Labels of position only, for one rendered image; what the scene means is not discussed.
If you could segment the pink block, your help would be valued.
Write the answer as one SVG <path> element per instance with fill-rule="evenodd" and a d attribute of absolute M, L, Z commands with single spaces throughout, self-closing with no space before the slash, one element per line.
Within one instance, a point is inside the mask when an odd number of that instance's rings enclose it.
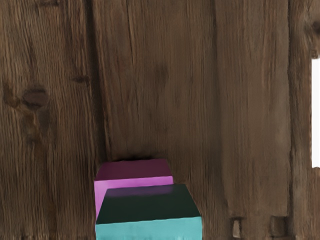
<path fill-rule="evenodd" d="M 174 179 L 164 158 L 105 162 L 94 179 L 95 210 L 99 215 L 108 189 L 172 185 Z"/>

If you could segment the teal block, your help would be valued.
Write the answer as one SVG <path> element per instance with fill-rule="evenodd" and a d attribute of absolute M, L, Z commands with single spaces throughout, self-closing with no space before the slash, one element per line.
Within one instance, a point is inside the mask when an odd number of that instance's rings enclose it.
<path fill-rule="evenodd" d="M 96 240 L 203 240 L 202 216 L 185 184 L 108 189 Z"/>

